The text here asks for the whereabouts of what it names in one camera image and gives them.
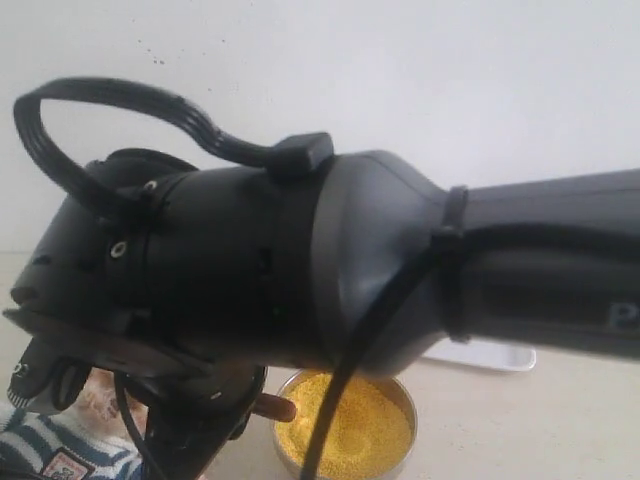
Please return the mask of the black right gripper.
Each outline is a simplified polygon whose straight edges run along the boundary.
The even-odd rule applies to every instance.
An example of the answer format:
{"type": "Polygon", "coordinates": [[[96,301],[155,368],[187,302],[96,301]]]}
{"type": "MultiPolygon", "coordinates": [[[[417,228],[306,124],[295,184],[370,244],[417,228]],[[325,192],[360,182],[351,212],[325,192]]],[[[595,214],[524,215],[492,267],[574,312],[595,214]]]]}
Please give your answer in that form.
{"type": "Polygon", "coordinates": [[[87,170],[144,201],[150,217],[111,226],[66,199],[11,290],[12,323],[73,357],[142,375],[225,360],[329,366],[310,252],[328,165],[281,180],[123,149],[87,170]]]}

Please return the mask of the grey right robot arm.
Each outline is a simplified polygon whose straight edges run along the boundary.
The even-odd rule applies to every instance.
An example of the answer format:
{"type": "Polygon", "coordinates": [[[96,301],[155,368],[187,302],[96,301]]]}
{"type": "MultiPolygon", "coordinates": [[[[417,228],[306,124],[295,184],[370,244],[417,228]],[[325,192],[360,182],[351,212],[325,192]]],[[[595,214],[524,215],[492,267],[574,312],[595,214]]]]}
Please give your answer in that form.
{"type": "Polygon", "coordinates": [[[148,195],[113,233],[66,200],[12,288],[8,318],[66,354],[142,376],[211,364],[329,370],[376,297],[428,248],[445,259],[360,364],[394,375],[442,336],[637,358],[635,170],[443,190],[386,152],[308,176],[132,161],[92,172],[148,195]]]}

